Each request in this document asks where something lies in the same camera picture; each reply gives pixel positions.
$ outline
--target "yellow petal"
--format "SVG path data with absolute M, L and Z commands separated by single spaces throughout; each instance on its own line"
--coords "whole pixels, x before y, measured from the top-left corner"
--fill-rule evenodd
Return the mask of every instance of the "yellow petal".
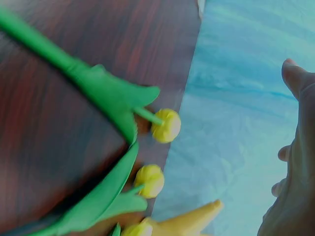
M 122 236 L 152 236 L 153 228 L 147 222 L 141 222 L 137 225 L 131 225 L 126 228 Z
M 155 198 L 164 187 L 164 174 L 158 165 L 144 166 L 138 171 L 134 185 L 144 185 L 139 192 L 144 198 Z
M 181 119 L 177 112 L 171 109 L 162 109 L 156 113 L 156 116 L 163 120 L 163 124 L 152 124 L 153 137 L 160 143 L 173 141 L 181 130 Z

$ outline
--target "wood grain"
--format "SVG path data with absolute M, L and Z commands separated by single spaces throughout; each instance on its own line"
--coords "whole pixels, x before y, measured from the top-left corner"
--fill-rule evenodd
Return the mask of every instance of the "wood grain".
M 193 0 L 0 4 L 71 55 L 133 83 L 159 86 L 152 109 L 179 110 L 199 32 Z M 145 132 L 146 122 L 139 126 L 138 163 L 163 167 L 169 145 L 157 144 Z M 113 125 L 59 71 L 0 32 L 0 233 L 93 187 L 126 148 Z

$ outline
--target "blue fabric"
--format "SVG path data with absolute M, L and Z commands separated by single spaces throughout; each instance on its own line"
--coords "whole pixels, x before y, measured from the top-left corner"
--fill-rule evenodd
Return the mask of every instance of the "blue fabric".
M 313 0 L 207 2 L 154 219 L 219 198 L 225 209 L 205 233 L 257 234 L 286 176 L 277 152 L 297 124 L 281 65 L 292 58 L 315 71 L 314 9 Z

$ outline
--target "green leaf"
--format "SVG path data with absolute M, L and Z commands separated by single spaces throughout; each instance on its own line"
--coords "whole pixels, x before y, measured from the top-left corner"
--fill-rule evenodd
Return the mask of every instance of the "green leaf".
M 112 236 L 120 236 L 121 231 L 122 231 L 122 228 L 120 227 L 119 224 L 117 224 L 112 233 Z
M 101 215 L 116 201 L 125 185 L 138 154 L 135 143 L 121 158 L 105 179 L 61 219 L 58 233 L 82 231 L 98 221 Z
M 97 221 L 109 219 L 115 215 L 123 213 L 145 211 L 147 207 L 148 202 L 141 196 L 130 193 L 121 193 Z

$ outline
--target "green plastic stem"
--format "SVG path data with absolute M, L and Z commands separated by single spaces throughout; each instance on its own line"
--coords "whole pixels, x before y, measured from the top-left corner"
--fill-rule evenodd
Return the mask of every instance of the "green plastic stem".
M 158 118 L 156 115 L 154 115 L 152 112 L 149 112 L 147 109 L 143 107 L 136 107 L 133 109 L 135 113 L 137 113 L 139 116 L 147 119 L 148 121 L 151 121 L 154 124 L 162 125 L 163 120 Z
M 0 29 L 18 39 L 59 69 L 67 70 L 74 62 L 74 58 L 3 6 L 0 6 Z

